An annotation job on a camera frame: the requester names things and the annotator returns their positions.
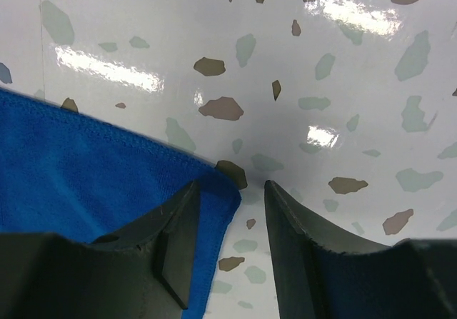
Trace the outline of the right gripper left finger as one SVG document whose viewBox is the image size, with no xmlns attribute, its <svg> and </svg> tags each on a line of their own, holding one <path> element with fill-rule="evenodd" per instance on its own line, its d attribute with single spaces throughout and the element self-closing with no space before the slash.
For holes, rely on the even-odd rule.
<svg viewBox="0 0 457 319">
<path fill-rule="evenodd" d="M 2 234 L 1 316 L 180 318 L 189 306 L 200 203 L 192 181 L 92 243 Z"/>
</svg>

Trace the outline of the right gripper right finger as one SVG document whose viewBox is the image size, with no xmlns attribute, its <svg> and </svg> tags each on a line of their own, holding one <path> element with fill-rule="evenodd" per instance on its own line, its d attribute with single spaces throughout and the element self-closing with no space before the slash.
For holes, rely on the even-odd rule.
<svg viewBox="0 0 457 319">
<path fill-rule="evenodd" d="M 454 318 L 456 241 L 362 238 L 267 181 L 264 203 L 281 318 Z"/>
</svg>

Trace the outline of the blue towel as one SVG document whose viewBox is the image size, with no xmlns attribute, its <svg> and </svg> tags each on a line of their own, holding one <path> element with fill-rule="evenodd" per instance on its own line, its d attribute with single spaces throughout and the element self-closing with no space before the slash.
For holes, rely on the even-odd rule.
<svg viewBox="0 0 457 319">
<path fill-rule="evenodd" d="M 222 172 L 122 128 L 1 91 L 1 231 L 89 242 L 157 208 L 191 181 L 201 189 L 185 318 L 202 318 L 224 235 L 241 202 Z"/>
</svg>

